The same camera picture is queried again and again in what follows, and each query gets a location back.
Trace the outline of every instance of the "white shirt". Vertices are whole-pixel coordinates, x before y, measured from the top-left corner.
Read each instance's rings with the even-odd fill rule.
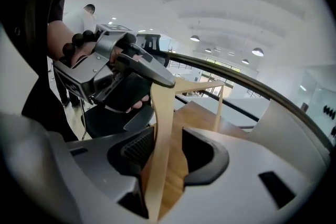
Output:
[[[63,18],[63,23],[75,34],[85,30],[95,31],[96,23],[93,16],[85,9],[69,12]]]

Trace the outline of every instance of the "black chair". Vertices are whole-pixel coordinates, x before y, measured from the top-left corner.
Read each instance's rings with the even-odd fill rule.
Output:
[[[160,35],[138,34],[136,43],[164,67],[167,67],[169,57],[166,53],[160,51],[160,37]],[[154,109],[150,106],[150,99],[140,109],[133,109],[129,113],[116,113],[97,105],[84,113],[86,130],[92,138],[126,131],[138,131],[148,125],[153,113]]]

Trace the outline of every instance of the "cable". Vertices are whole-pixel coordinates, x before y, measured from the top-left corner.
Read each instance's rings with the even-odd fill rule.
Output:
[[[83,102],[84,102],[83,100],[80,100],[80,108],[82,109],[83,125],[84,125],[84,133],[83,133],[82,141],[84,140],[85,135],[86,135],[86,123],[85,123],[85,113],[84,113]]]

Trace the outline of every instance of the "hand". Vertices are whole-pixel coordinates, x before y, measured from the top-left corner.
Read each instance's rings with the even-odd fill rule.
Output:
[[[95,46],[96,46],[95,42],[88,42],[88,43],[83,44],[80,48],[77,47],[75,54],[73,55],[71,59],[71,66],[74,66],[76,62],[83,56],[89,56],[90,54],[92,54],[92,51],[95,48]],[[112,53],[111,53],[111,57],[110,57],[111,65],[114,65],[114,63],[116,62],[115,60],[117,58],[117,55],[120,54],[121,52],[122,52],[121,48],[114,46]],[[138,60],[140,57],[141,57],[140,55],[133,56],[133,58],[136,60]],[[132,108],[139,109],[142,106],[142,102],[146,102],[148,100],[149,100],[149,96],[148,95],[144,96],[140,101],[135,103],[133,107],[127,109],[126,113],[130,112]]]

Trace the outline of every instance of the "screw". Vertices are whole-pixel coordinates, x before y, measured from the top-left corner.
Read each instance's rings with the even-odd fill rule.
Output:
[[[14,33],[15,33],[16,36],[19,36],[20,35],[20,28],[15,27]]]

